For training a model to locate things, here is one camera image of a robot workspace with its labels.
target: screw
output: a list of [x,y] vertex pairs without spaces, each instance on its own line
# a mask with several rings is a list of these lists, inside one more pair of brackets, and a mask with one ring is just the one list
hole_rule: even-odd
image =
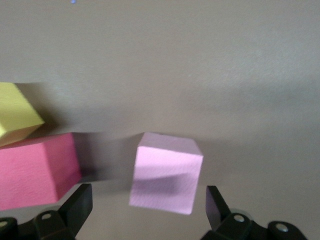
[[281,232],[285,232],[286,233],[286,232],[289,231],[288,227],[286,225],[282,224],[282,223],[277,223],[275,225],[275,227]]
[[239,223],[243,223],[245,221],[245,218],[241,215],[234,215],[234,220],[236,220]]
[[41,217],[42,220],[49,219],[49,218],[51,218],[51,214],[50,213],[47,213],[47,214],[45,214],[45,215],[43,215]]
[[8,224],[7,221],[0,221],[0,228],[6,226]]

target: yellow cube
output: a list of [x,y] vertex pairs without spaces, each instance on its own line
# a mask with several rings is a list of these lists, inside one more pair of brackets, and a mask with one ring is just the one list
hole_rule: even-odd
[[26,138],[44,121],[18,87],[0,82],[0,147]]

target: pink cube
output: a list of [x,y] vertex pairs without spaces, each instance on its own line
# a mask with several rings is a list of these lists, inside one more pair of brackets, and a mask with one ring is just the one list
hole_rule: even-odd
[[137,148],[129,204],[191,214],[202,161],[192,139],[144,133]]
[[0,148],[0,210],[56,203],[81,179],[72,133]]

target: foam block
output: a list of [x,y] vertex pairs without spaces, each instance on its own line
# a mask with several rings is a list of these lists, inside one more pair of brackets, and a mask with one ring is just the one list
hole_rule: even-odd
[[191,214],[202,161],[192,139],[144,133],[137,148],[129,204]]
[[0,148],[0,210],[56,203],[80,179],[71,133]]
[[0,82],[0,146],[23,140],[43,123],[14,83]]

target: gray surface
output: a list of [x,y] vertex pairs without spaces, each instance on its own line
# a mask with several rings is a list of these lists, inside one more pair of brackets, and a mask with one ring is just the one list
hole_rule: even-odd
[[[261,225],[320,229],[320,1],[2,0],[0,81],[77,132],[94,210],[78,235],[199,239],[205,186]],[[141,133],[204,153],[190,216],[129,207]],[[42,208],[15,214],[21,221]]]

